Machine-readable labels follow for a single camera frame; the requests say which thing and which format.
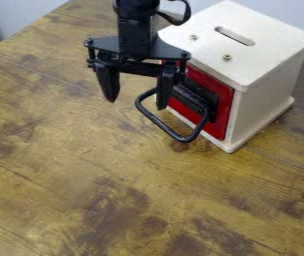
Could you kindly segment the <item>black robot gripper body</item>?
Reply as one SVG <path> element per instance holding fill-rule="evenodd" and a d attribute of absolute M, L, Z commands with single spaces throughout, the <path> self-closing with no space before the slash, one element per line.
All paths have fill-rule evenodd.
<path fill-rule="evenodd" d="M 88 66 L 100 80 L 114 80 L 120 73 L 159 77 L 164 65 L 186 63 L 188 51 L 166 43 L 159 37 L 156 21 L 118 19 L 116 36 L 88 38 Z"/>

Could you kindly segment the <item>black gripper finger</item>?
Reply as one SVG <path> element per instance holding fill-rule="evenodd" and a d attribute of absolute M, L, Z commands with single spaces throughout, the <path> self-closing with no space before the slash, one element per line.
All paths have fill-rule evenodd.
<path fill-rule="evenodd" d="M 156 86 L 156 107 L 159 110 L 163 110 L 168 105 L 175 84 L 176 70 L 174 68 L 166 68 L 158 79 Z"/>
<path fill-rule="evenodd" d="M 98 62 L 95 70 L 104 97 L 110 102 L 115 102 L 120 93 L 119 69 L 116 66 Z"/>

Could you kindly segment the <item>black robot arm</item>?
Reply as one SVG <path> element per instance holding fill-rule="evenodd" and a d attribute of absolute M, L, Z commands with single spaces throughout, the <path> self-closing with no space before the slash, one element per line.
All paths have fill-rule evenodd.
<path fill-rule="evenodd" d="M 156 107 L 163 110 L 172 96 L 175 84 L 186 78 L 188 51 L 166 43 L 158 34 L 158 20 L 163 17 L 172 25 L 183 25 L 191 18 L 187 0 L 182 19 L 160 12 L 160 0 L 114 0 L 119 35 L 88 38 L 88 67 L 94 69 L 103 94 L 115 102 L 120 93 L 120 74 L 128 73 L 158 78 L 152 92 Z"/>

